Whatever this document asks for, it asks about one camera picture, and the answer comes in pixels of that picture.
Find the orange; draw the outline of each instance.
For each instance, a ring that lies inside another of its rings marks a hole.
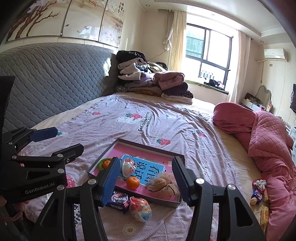
[[[109,161],[109,160],[104,161],[104,162],[103,162],[103,168],[104,168],[104,169],[107,169],[107,167],[109,166],[110,162],[111,162],[111,161]]]
[[[140,185],[140,180],[136,177],[129,177],[126,180],[126,185],[128,186],[128,188],[136,190]]]

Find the ceiling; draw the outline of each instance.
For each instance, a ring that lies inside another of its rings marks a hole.
[[[181,10],[224,23],[248,34],[259,45],[291,42],[276,17],[257,0],[138,0],[138,2],[146,12],[158,9]]]

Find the air conditioner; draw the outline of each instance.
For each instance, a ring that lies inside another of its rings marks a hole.
[[[264,56],[268,60],[280,60],[288,62],[288,53],[284,49],[265,49]]]

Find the window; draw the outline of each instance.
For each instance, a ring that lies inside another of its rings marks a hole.
[[[191,23],[187,23],[186,34],[186,58],[182,67],[186,79],[202,83],[204,78],[212,79],[225,86],[233,37]]]

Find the window sill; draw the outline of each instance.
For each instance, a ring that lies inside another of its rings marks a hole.
[[[226,94],[226,95],[229,94],[229,92],[227,92],[227,91],[219,90],[219,89],[216,89],[216,88],[214,88],[214,87],[212,87],[212,86],[208,86],[208,85],[205,85],[205,84],[202,84],[202,83],[196,82],[196,81],[185,80],[185,82],[186,82],[186,83],[189,83],[189,84],[194,84],[194,85],[198,85],[198,86],[201,86],[201,87],[205,87],[205,88],[207,88],[207,89],[212,89],[212,90],[215,90],[215,91],[221,92],[221,93]]]

